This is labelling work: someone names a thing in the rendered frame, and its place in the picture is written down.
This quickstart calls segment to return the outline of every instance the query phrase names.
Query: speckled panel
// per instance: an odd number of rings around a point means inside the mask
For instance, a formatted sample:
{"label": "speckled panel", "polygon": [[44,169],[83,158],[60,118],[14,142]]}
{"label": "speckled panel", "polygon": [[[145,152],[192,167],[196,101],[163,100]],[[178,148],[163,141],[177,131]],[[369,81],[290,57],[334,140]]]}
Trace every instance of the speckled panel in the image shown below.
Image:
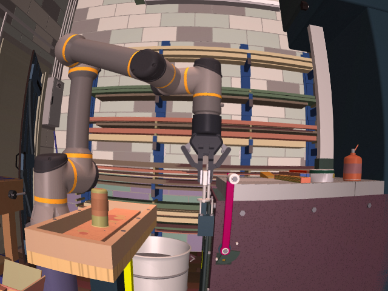
{"label": "speckled panel", "polygon": [[373,195],[234,202],[230,246],[240,254],[223,266],[215,256],[225,202],[217,201],[210,290],[383,290],[387,200]]}

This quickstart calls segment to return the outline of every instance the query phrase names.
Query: green bracket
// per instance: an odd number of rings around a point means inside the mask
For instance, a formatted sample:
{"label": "green bracket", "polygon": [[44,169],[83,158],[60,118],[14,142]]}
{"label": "green bracket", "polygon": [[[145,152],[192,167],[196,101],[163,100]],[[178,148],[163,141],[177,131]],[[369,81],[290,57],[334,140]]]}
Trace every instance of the green bracket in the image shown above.
{"label": "green bracket", "polygon": [[216,265],[231,265],[232,262],[237,259],[240,254],[237,250],[231,250],[227,255],[222,255],[221,253],[217,253],[217,262]]}

